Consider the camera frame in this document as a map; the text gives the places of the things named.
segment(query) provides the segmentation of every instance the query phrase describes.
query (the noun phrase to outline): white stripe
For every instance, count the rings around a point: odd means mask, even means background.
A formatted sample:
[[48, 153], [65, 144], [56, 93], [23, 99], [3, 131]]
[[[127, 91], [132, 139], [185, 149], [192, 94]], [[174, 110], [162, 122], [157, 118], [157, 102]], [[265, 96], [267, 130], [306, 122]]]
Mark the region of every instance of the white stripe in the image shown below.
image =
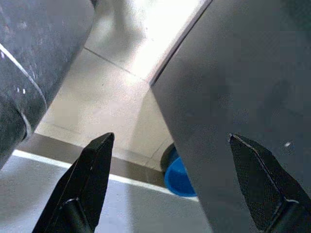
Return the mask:
[[65, 163], [62, 161], [58, 161], [55, 159], [49, 159], [43, 156], [39, 156], [39, 155], [35, 155], [35, 154], [30, 154], [21, 150], [15, 150], [13, 151], [12, 155], [17, 156], [17, 157], [21, 157], [21, 158], [25, 158], [25, 159], [31, 159], [34, 161], [38, 161], [41, 163], [45, 163], [45, 164], [50, 164], [50, 165], [54, 165], [54, 166], [59, 166], [59, 167], [63, 167], [63, 168], [69, 168], [71, 167], [72, 164], [70, 163]]
[[27, 73], [27, 71], [24, 69], [24, 67], [15, 59], [15, 57], [0, 43], [0, 50], [14, 63], [14, 65], [19, 68], [19, 70], [29, 79], [29, 81], [34, 85], [35, 89], [39, 92], [40, 96], [43, 99], [43, 102], [45, 104], [45, 111], [48, 109], [47, 101], [38, 86], [38, 84], [34, 81], [34, 79]]
[[[71, 166], [70, 163], [65, 163], [65, 162], [62, 162], [62, 161], [55, 160], [55, 159], [49, 159], [49, 158], [46, 158], [46, 157], [43, 157], [43, 156], [34, 155], [34, 154], [27, 153], [27, 152], [24, 152], [24, 151], [21, 151], [21, 150], [15, 150], [12, 155], [17, 156], [17, 157], [21, 157], [21, 158], [25, 158], [25, 159], [31, 159], [31, 160], [42, 162], [42, 163], [45, 163], [45, 164], [50, 164], [50, 165], [54, 165], [54, 166], [63, 167], [63, 168], [66, 168], [66, 169], [68, 169]], [[137, 187], [151, 189], [151, 190], [154, 190], [154, 191], [158, 191], [158, 192], [161, 192], [161, 193], [165, 193], [165, 194], [169, 194], [169, 195], [173, 195], [173, 196], [177, 197], [177, 195], [175, 195], [174, 193], [171, 193], [166, 188], [163, 188], [163, 187], [160, 187], [160, 186], [157, 186], [157, 185], [153, 185], [153, 184], [150, 184], [150, 183], [145, 183], [145, 182], [141, 182], [141, 181], [132, 180], [132, 179], [125, 178], [125, 177], [122, 177], [122, 176], [117, 176], [117, 175], [114, 175], [114, 174], [110, 174], [109, 175], [109, 180], [118, 181], [120, 183], [126, 183], [126, 184], [137, 186]], [[196, 201], [196, 202], [199, 201], [197, 197], [185, 198], [185, 199]]]

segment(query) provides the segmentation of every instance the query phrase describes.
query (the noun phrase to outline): gray metal panel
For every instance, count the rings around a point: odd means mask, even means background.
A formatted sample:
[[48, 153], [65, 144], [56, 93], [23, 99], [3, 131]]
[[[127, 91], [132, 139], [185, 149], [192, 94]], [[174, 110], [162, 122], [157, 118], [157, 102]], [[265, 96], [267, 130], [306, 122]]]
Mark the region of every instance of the gray metal panel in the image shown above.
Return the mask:
[[214, 0], [153, 86], [215, 232], [256, 232], [229, 133], [269, 149], [311, 196], [308, 1]]

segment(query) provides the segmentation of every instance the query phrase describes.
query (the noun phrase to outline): blue container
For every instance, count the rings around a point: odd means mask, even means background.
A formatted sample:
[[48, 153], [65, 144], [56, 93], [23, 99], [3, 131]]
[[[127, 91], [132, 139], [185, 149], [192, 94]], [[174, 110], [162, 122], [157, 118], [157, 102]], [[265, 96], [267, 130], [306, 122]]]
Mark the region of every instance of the blue container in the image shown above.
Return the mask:
[[174, 148], [169, 155], [169, 166], [165, 172], [164, 183], [173, 193], [182, 197], [195, 197], [187, 171]]

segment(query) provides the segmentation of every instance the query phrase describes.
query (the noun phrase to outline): black cylindrical pipe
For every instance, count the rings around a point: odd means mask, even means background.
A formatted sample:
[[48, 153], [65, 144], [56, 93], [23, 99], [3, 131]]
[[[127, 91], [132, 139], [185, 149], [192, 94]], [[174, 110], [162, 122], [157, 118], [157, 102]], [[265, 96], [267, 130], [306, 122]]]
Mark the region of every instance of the black cylindrical pipe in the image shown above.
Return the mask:
[[0, 168], [44, 116], [93, 15], [90, 0], [0, 0]]

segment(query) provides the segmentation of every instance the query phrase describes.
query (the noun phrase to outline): floor tile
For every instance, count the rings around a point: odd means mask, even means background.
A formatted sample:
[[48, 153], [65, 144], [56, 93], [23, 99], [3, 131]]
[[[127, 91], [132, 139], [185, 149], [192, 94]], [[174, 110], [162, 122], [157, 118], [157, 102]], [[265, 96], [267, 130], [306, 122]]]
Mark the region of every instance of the floor tile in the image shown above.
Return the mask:
[[162, 155], [165, 152], [165, 150], [173, 144], [172, 136], [169, 135], [164, 142], [161, 144], [161, 146], [154, 152], [152, 155], [152, 159], [154, 161], [161, 161]]
[[150, 81], [203, 0], [102, 0], [86, 47]]
[[106, 132], [123, 150], [114, 156], [140, 165], [169, 136], [149, 85], [83, 50], [36, 133], [84, 147]]
[[160, 162], [153, 159], [150, 159], [145, 166], [153, 170], [162, 171]]

